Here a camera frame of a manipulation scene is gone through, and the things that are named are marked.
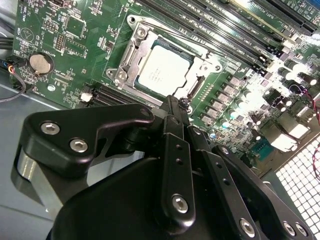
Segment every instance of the hole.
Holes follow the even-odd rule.
[[[180,158],[177,158],[175,161],[177,164],[179,164],[181,166],[184,164],[184,162]]]
[[[136,22],[136,19],[132,16],[132,17],[129,18],[129,22],[131,24],[134,24]]]
[[[223,182],[224,182],[225,185],[230,186],[230,182],[227,179],[224,178]]]

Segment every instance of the red wire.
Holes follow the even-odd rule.
[[[318,144],[317,148],[314,151],[314,154],[312,155],[312,167],[313,167],[315,178],[320,181],[320,176],[318,174],[319,170],[316,167],[316,161],[318,160],[316,159],[316,154],[319,152],[319,149],[320,149],[320,143]]]

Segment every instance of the black metal arm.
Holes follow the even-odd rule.
[[[55,219],[52,240],[314,240],[226,146],[212,149],[173,96],[41,112],[24,122],[11,179]],[[88,187],[103,154],[144,158]]]

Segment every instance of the green circuit board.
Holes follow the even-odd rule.
[[[292,0],[283,2],[320,27],[320,11],[318,9],[309,3],[299,5]],[[273,55],[265,49],[261,49],[261,46],[256,44],[257,41],[240,34],[225,22],[212,18],[212,14],[195,4],[198,6],[206,4],[223,15],[228,14],[228,11],[221,7],[218,0],[175,0],[172,2],[167,0],[19,1],[13,54],[26,59],[36,53],[47,54],[53,59],[54,69],[52,72],[42,75],[35,74],[30,66],[16,71],[31,86],[31,91],[67,108],[78,108],[84,87],[96,84],[108,86],[150,107],[156,107],[143,97],[134,95],[125,89],[118,89],[106,73],[107,69],[116,69],[119,66],[132,36],[133,30],[127,23],[127,17],[135,15],[153,18],[191,39],[196,39],[194,33],[200,32],[206,38],[217,39],[224,47],[232,49],[240,57],[234,60],[232,55],[216,56],[222,69],[219,73],[210,74],[197,94],[191,99],[190,120],[191,123],[206,131],[214,129],[220,132],[218,142],[237,148],[241,155],[253,145],[250,142],[251,133],[246,124],[246,121],[250,120],[250,113],[264,115],[262,124],[270,119],[276,119],[281,114],[277,109],[261,109],[261,106],[266,103],[263,98],[266,92],[271,89],[284,89],[283,79],[276,72],[267,80],[268,84],[265,84],[265,79],[252,70],[248,61],[258,63],[258,59],[254,56],[261,52],[270,59],[274,59]],[[279,32],[287,30],[292,34],[297,33],[295,28],[285,23],[280,16],[274,15],[254,1],[248,2],[245,7],[251,14],[237,8],[236,5],[233,6],[233,9],[245,19],[253,18],[252,14],[254,14]],[[201,23],[195,22],[189,16],[201,18],[202,22],[218,32],[210,30],[211,28],[204,29]],[[236,22],[238,28],[251,31],[255,38],[270,46],[277,48],[281,45],[279,41],[271,37],[272,29],[268,29],[268,26],[262,22],[257,22],[256,25],[266,31],[255,31],[242,18],[237,18]],[[194,31],[186,29],[191,26]],[[292,51],[295,53],[293,59],[307,67],[320,64],[319,40],[313,39],[311,36],[297,34],[301,42],[292,47]],[[224,36],[228,36],[231,40],[226,40]],[[319,73],[320,71],[316,69],[312,74],[319,76]],[[232,96],[231,101],[226,104],[226,109],[219,112],[212,124],[203,122],[203,113],[212,100],[217,97],[221,87],[230,76],[245,80],[244,86],[237,89],[238,94]],[[54,86],[53,91],[48,87],[49,85]],[[249,108],[239,111],[243,119],[231,119],[227,110],[237,108],[235,101],[241,98],[245,88],[255,91],[257,95],[261,96],[261,99],[256,102],[247,101]],[[293,102],[297,100],[296,96],[288,94],[287,97],[291,98]],[[229,120],[230,127],[228,129],[222,127],[220,123],[222,118]]]

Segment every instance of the screw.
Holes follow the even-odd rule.
[[[143,28],[139,28],[136,31],[136,34],[140,37],[140,38],[144,38],[146,36],[146,30],[144,30]]]
[[[60,127],[53,122],[45,122],[40,128],[43,133],[48,135],[56,135],[60,132]]]
[[[229,151],[225,147],[222,147],[221,150],[222,152],[224,152],[224,154],[227,154],[227,155],[229,154]]]
[[[308,236],[306,230],[299,223],[296,223],[295,226],[300,231],[300,233],[302,233],[303,236]]]
[[[292,228],[292,226],[290,224],[288,224],[287,222],[283,222],[284,228],[285,230],[291,235],[291,236],[295,236],[296,232],[295,230]]]
[[[181,196],[174,196],[172,198],[172,205],[179,213],[185,214],[188,211],[188,204]]]
[[[84,153],[88,149],[88,144],[82,139],[73,139],[70,148],[77,153]]]
[[[248,222],[247,220],[245,220],[244,218],[240,219],[240,226],[242,228],[242,230],[250,237],[250,238],[254,238],[255,237],[255,230],[252,227],[252,225],[250,224],[250,222]]]
[[[55,87],[54,85],[52,85],[52,84],[49,84],[49,85],[46,87],[46,89],[48,89],[48,91],[50,91],[50,92],[54,92],[54,91],[56,90],[56,87]]]
[[[198,134],[198,135],[200,135],[201,134],[201,132],[200,132],[200,130],[198,129],[198,128],[193,128],[193,131],[196,133],[196,134]]]

